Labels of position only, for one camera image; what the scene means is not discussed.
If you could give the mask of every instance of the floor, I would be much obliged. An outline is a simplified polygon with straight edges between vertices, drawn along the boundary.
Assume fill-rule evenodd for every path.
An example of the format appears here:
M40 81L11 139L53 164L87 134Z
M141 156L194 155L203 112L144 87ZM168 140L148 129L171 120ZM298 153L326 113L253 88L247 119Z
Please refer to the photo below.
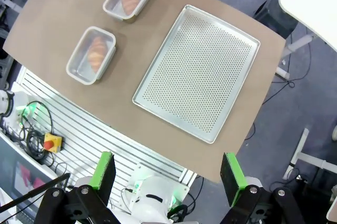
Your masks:
M26 0L14 0L23 6ZM265 0L221 0L247 15ZM8 12L8 22L12 25L16 14ZM296 40L306 33L299 24L292 36ZM289 58L285 58L286 69ZM255 135L244 142L237 158L246 176L259 178L265 188L273 181L280 181L304 127L310 134L303 152L337 164L337 143L331 141L331 130L337 121L337 88L335 75L337 70L336 52L321 39L314 40L291 57L290 73L292 79L308 75L295 82L295 88L286 86L283 91L263 105L256 117ZM272 83L266 99L277 92L283 84ZM313 176L316 169L299 162L297 167L302 174ZM203 188L196 202L196 209L185 220L197 220L200 223L220 223L229 210L225 191L221 183L213 183L198 178L191 187L196 196Z

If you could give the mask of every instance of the aluminum tray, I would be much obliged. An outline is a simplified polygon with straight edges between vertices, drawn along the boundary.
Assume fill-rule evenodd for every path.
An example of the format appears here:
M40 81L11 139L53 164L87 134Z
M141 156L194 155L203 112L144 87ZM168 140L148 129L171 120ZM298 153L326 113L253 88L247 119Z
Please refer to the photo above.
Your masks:
M238 28L186 5L148 68L133 102L213 143L259 46L258 40Z

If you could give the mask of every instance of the tabletop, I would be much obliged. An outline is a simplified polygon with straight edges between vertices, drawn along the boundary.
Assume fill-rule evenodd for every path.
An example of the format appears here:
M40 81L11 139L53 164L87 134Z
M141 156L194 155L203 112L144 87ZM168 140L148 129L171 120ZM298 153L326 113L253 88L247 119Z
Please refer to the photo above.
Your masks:
M282 9L337 51L335 0L279 0Z
M218 0L149 0L136 22L117 22L105 0L28 0L4 50L69 100L116 131L215 182L224 152L237 153L261 107L285 40ZM132 97L185 5L219 17L261 42L216 141L207 144L133 104ZM116 53L93 85L70 78L66 64L89 26L116 36Z

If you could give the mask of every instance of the croissant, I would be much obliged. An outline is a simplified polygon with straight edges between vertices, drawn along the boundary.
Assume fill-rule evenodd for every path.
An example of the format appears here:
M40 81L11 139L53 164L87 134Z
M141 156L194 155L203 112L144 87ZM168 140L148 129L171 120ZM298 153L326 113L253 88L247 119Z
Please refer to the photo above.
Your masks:
M101 37L96 37L89 47L88 60L95 73L100 69L107 53L105 41Z
M122 0L123 10L126 15L130 15L141 0Z

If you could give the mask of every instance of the red object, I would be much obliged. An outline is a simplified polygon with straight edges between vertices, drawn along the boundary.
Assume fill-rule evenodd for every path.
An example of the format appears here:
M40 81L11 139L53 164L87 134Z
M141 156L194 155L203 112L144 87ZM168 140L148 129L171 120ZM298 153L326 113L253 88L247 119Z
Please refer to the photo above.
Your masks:
M40 178L36 178L34 183L33 183L33 188L36 189L42 185L44 185L45 182L43 182Z
M31 172L29 169L24 167L22 164L19 164L20 170L21 170L21 177L23 179L23 182L25 183L25 186L28 187L30 184L30 179L31 179Z
M53 141L45 141L44 144L43 144L43 147L44 147L46 150L51 149L53 146L54 146Z

